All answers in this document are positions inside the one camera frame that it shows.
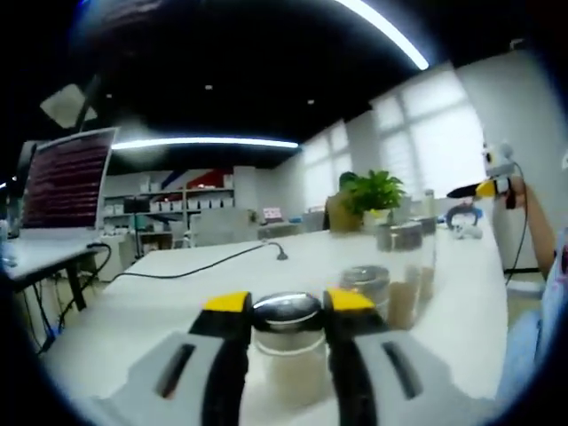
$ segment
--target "glass jar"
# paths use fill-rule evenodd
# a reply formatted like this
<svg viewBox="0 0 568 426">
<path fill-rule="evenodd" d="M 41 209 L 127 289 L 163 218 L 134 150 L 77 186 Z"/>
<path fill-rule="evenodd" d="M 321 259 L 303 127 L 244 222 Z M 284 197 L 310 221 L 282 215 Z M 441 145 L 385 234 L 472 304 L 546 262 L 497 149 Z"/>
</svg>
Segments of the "glass jar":
<svg viewBox="0 0 568 426">
<path fill-rule="evenodd" d="M 389 270 L 377 265 L 355 266 L 343 272 L 340 288 L 356 291 L 371 300 L 386 320 L 389 303 Z"/>
<path fill-rule="evenodd" d="M 436 271 L 436 217 L 417 217 L 415 221 L 422 224 L 422 269 L 420 300 L 430 300 L 434 296 L 434 275 Z"/>
<path fill-rule="evenodd" d="M 278 293 L 253 305 L 254 345 L 267 390 L 284 406 L 322 400 L 329 385 L 321 302 L 308 293 Z"/>
<path fill-rule="evenodd" d="M 422 224 L 382 225 L 377 232 L 382 263 L 389 270 L 387 323 L 408 330 L 417 315 L 422 268 Z"/>
</svg>

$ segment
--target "fluorescent light strip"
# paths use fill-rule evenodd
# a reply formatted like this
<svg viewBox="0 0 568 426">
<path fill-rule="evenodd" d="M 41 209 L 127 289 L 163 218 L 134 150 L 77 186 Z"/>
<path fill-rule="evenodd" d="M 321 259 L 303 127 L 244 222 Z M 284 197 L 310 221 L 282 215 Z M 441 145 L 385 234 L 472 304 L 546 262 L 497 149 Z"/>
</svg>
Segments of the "fluorescent light strip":
<svg viewBox="0 0 568 426">
<path fill-rule="evenodd" d="M 226 145 L 256 145 L 275 146 L 278 148 L 298 148 L 296 142 L 281 142 L 279 140 L 249 139 L 249 138 L 164 138 L 132 140 L 113 145 L 114 150 L 144 148 L 147 146 L 183 145 L 183 144 L 226 144 Z"/>
<path fill-rule="evenodd" d="M 382 31 L 387 37 L 402 50 L 408 58 L 422 71 L 428 68 L 428 61 L 421 53 L 396 29 L 389 21 L 387 21 L 379 12 L 361 0 L 335 0 L 347 9 L 357 13 L 361 18 L 369 22 L 375 28 Z"/>
</svg>

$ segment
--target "white wall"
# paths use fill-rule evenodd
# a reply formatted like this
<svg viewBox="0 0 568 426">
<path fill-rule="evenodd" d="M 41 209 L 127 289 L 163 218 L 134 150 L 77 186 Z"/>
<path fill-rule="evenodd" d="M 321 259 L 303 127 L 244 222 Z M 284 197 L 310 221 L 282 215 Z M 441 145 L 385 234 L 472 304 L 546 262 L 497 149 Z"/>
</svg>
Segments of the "white wall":
<svg viewBox="0 0 568 426">
<path fill-rule="evenodd" d="M 568 147 L 566 117 L 536 61 L 526 52 L 485 59 L 457 71 L 485 128 L 489 142 L 506 141 L 537 193 L 555 229 L 567 222 L 568 172 L 560 159 Z M 496 237 L 505 267 L 517 253 L 525 216 L 502 212 L 495 218 Z M 536 266 L 530 235 L 517 268 Z"/>
</svg>

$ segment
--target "silver lid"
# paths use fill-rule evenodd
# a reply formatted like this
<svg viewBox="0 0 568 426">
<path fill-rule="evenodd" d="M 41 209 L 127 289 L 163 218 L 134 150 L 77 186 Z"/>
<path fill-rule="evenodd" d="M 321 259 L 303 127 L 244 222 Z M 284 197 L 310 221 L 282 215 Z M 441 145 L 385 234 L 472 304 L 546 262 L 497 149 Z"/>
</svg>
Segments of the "silver lid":
<svg viewBox="0 0 568 426">
<path fill-rule="evenodd" d="M 343 272 L 341 279 L 342 288 L 356 288 L 359 286 L 389 285 L 389 270 L 372 264 L 355 266 Z"/>
<path fill-rule="evenodd" d="M 410 221 L 402 225 L 380 225 L 376 235 L 381 251 L 412 251 L 422 246 L 422 224 Z"/>
<path fill-rule="evenodd" d="M 413 220 L 422 224 L 422 235 L 433 235 L 436 233 L 436 228 L 438 226 L 437 217 L 415 217 Z"/>
<path fill-rule="evenodd" d="M 276 293 L 253 305 L 253 327 L 273 333 L 319 330 L 322 315 L 320 300 L 309 293 Z"/>
</svg>

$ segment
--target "small screen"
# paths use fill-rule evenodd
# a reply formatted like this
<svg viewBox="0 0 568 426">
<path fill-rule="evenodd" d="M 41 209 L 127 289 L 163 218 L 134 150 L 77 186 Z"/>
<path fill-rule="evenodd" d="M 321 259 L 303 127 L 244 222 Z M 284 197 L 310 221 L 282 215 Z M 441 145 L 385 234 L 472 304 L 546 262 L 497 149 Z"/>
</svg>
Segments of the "small screen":
<svg viewBox="0 0 568 426">
<path fill-rule="evenodd" d="M 22 228 L 95 227 L 100 185 L 116 129 L 38 147 L 24 194 Z"/>
</svg>

